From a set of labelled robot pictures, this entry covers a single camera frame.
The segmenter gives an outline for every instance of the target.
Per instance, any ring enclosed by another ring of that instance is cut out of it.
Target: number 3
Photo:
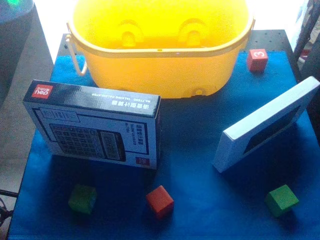
[[[254,52],[253,55],[256,58],[258,58],[258,57],[262,57],[263,58],[265,56],[265,54],[262,51]]]

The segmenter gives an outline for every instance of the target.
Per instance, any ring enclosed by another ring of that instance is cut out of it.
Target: white box
[[[158,95],[32,81],[23,104],[55,155],[157,168]]]
[[[221,173],[287,129],[306,109],[319,88],[308,77],[223,131],[212,164]]]

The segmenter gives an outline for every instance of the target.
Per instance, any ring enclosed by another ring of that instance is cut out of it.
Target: green light
[[[20,3],[20,0],[6,0],[10,6],[17,6]]]

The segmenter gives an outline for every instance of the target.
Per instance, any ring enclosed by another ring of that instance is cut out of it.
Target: white handle
[[[76,59],[76,55],[75,55],[75,51],[72,47],[72,37],[70,34],[68,34],[67,36],[65,36],[65,41],[66,41],[66,44],[68,46],[68,49],[69,49],[69,52],[70,52],[70,55],[71,55],[71,58],[72,58],[72,61],[73,61],[73,64],[74,64],[74,67],[75,67],[75,70],[76,70],[76,73],[79,75],[79,76],[84,76],[87,72],[87,69],[88,69],[88,65],[87,65],[87,61],[84,62],[84,66],[83,66],[83,69],[80,70],[79,68],[79,65],[78,65],[78,61]]]

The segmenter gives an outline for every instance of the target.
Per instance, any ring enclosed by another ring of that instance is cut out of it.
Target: calculator picture
[[[119,132],[78,126],[50,124],[65,154],[125,162],[124,143]]]

